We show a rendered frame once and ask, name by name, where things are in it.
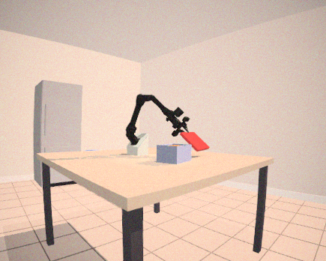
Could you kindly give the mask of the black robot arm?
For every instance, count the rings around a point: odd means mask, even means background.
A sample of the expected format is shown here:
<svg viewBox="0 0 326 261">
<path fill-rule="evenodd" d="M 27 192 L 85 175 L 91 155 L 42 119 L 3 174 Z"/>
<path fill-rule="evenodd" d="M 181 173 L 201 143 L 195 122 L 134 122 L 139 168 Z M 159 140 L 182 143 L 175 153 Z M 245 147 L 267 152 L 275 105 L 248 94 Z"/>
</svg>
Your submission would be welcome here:
<svg viewBox="0 0 326 261">
<path fill-rule="evenodd" d="M 138 94 L 136 96 L 136 105 L 130 120 L 130 123 L 127 125 L 126 127 L 126 137 L 127 139 L 131 142 L 130 145 L 136 145 L 138 143 L 138 141 L 140 139 L 138 139 L 134 133 L 136 132 L 136 120 L 138 118 L 139 115 L 139 111 L 141 110 L 142 105 L 146 102 L 146 101 L 153 101 L 163 112 L 163 114 L 165 116 L 167 116 L 166 121 L 170 120 L 170 122 L 172 123 L 172 121 L 174 119 L 176 119 L 176 117 L 180 117 L 184 111 L 178 107 L 175 111 L 172 111 L 168 108 L 166 108 L 164 105 L 162 105 L 161 102 L 159 102 L 158 99 L 156 99 L 156 97 L 152 94 Z M 175 117 L 176 116 L 176 117 Z M 173 124 L 173 128 L 176 129 L 178 128 L 177 126 L 180 124 L 181 122 L 176 119 L 175 123 Z"/>
</svg>

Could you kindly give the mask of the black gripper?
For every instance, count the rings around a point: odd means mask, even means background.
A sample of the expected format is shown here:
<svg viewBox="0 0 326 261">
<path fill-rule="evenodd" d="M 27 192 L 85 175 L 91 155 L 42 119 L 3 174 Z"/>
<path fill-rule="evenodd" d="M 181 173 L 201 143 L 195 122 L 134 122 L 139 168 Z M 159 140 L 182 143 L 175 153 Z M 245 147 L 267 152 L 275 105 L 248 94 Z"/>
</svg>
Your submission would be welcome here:
<svg viewBox="0 0 326 261">
<path fill-rule="evenodd" d="M 176 119 L 177 119 L 177 118 L 175 118 L 175 119 L 172 121 L 172 124 L 175 123 L 175 120 L 176 120 Z M 172 132 L 172 135 L 173 135 L 174 137 L 176 137 L 179 133 L 185 133 L 183 130 L 181 130 L 181 127 L 183 127 L 183 128 L 186 130 L 186 132 L 189 133 L 189 131 L 188 131 L 188 129 L 187 129 L 187 124 L 185 123 L 185 122 L 188 122 L 189 120 L 190 120 L 190 118 L 187 117 L 187 116 L 185 116 L 185 117 L 182 119 L 182 123 L 180 123 L 180 124 L 177 126 L 177 129 L 174 130 L 174 131 Z"/>
</svg>

